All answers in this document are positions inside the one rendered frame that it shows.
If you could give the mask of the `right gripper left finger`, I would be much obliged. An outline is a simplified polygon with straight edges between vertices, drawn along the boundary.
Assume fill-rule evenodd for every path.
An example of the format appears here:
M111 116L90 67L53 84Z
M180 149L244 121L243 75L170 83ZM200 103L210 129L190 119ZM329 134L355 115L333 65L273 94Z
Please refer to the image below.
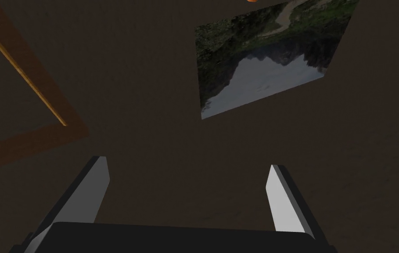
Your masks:
M110 181L105 156L93 156L64 194L20 245L9 253L35 253L54 222L93 223Z

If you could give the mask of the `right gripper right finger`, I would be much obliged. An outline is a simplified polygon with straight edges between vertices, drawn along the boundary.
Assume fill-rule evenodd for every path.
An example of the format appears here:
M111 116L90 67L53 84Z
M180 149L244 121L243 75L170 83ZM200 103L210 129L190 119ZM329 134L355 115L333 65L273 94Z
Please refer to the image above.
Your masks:
M326 239L310 206L285 166L270 166L266 195L277 232L314 240Z

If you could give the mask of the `mountain landscape wall picture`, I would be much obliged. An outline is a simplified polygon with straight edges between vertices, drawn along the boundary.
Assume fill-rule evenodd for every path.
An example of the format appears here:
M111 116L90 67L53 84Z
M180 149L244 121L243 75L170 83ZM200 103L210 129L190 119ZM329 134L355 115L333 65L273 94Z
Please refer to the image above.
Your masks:
M195 28L201 118L322 78L359 0L290 0Z

